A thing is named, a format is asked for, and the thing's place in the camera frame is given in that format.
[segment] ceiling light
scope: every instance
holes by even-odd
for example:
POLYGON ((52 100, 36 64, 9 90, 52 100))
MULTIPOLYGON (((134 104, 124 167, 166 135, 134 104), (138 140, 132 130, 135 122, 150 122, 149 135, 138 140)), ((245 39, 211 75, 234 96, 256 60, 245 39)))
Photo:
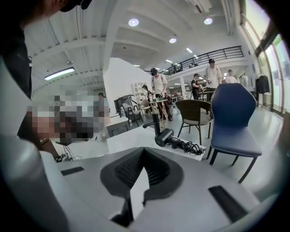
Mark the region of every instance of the ceiling light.
POLYGON ((137 26, 139 24, 139 20, 138 19, 130 19, 129 20, 129 25, 131 26, 131 27, 135 27, 135 26, 137 26))
POLYGON ((169 43, 171 43, 171 44, 174 44, 176 42, 176 38, 171 38, 170 40, 169 40, 169 43))
POLYGON ((189 48, 186 48, 186 50, 188 50, 190 53, 192 53, 192 50, 190 50, 189 48))
POLYGON ((54 74, 48 75, 44 79, 47 80, 47 81, 49 81, 49 80, 51 80, 53 78, 62 76, 62 75, 67 74, 67 73, 72 73, 72 72, 74 72, 74 68, 67 68, 67 69, 64 69, 62 71, 56 72, 54 74))
POLYGON ((204 22, 204 24, 206 24, 206 25, 210 25, 210 24, 213 23, 213 19, 212 19, 212 18, 206 18, 203 22, 204 22))

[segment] brown chair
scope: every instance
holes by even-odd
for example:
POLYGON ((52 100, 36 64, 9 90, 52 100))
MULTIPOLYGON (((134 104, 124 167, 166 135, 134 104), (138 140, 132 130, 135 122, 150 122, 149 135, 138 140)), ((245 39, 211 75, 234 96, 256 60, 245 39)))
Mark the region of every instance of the brown chair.
POLYGON ((209 138, 211 120, 213 118, 210 103, 200 100, 182 100, 176 102, 176 106, 180 110, 182 116, 182 125, 180 127, 180 131, 177 137, 179 137, 183 127, 189 127, 190 132, 190 127, 196 126, 196 128, 199 131, 199 143, 201 145, 202 143, 201 143, 200 126, 208 123, 209 123, 208 138, 209 138))

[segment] blue upholstered chair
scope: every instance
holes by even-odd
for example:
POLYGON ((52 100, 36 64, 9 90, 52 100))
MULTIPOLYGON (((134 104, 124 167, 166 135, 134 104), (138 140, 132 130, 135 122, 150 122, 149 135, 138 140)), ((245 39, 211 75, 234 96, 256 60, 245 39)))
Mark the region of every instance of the blue upholstered chair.
POLYGON ((250 166, 238 181, 241 183, 250 172, 262 151, 248 128, 248 122, 256 108, 253 95, 239 83, 221 84, 212 98, 214 117, 213 137, 208 151, 209 159, 214 148, 210 165, 213 165, 217 153, 235 155, 235 164, 239 156, 253 158, 250 166))

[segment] railing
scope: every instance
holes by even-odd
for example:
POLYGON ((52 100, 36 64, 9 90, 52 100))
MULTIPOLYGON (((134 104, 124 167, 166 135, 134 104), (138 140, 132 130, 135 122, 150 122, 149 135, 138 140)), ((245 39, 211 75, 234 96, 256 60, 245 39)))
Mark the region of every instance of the railing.
POLYGON ((219 61, 238 57, 244 57, 241 46, 224 48, 209 53, 205 53, 202 55, 198 55, 197 57, 192 57, 176 65, 171 65, 171 67, 166 69, 167 71, 163 71, 161 73, 170 76, 183 70, 193 68, 202 64, 206 64, 208 63, 209 59, 219 61))

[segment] floor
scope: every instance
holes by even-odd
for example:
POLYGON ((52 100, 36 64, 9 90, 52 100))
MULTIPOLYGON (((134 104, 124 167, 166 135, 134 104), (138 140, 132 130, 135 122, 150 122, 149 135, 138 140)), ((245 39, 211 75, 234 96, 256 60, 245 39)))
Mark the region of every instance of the floor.
MULTIPOLYGON (((182 124, 182 117, 176 108, 171 109, 171 111, 173 121, 168 122, 165 127, 173 129, 174 134, 177 135, 182 124)), ((151 117, 145 117, 144 123, 151 121, 151 117)), ((139 125, 144 124, 141 120, 138 120, 138 123, 139 125)), ((249 128, 257 143, 262 148, 263 154, 257 159, 250 173, 242 182, 242 185, 253 192, 260 201, 263 201, 274 193, 280 192, 283 181, 287 178, 289 172, 290 158, 277 145, 282 124, 283 120, 279 116, 261 107, 255 110, 249 122, 249 128)), ((130 128, 134 129, 136 127, 136 123, 133 123, 130 128)), ((209 125, 202 126, 201 132, 202 145, 207 148, 209 148, 211 141, 211 139, 207 138, 208 127, 209 125)), ((194 127, 191 128, 191 133, 189 133, 188 128, 183 128, 179 137, 188 141, 199 142, 198 130, 194 127)), ((94 143, 95 156, 108 153, 106 141, 89 142, 94 143)), ((85 154, 85 146, 85 144, 82 144, 82 146, 79 144, 71 144, 70 148, 74 151, 74 155, 80 153, 83 159, 91 158, 92 155, 85 154)), ((218 153, 213 168, 238 181, 250 164, 251 158, 239 157, 232 167, 230 164, 234 158, 232 155, 218 153)), ((202 162, 209 163, 209 161, 210 159, 205 159, 202 162)))

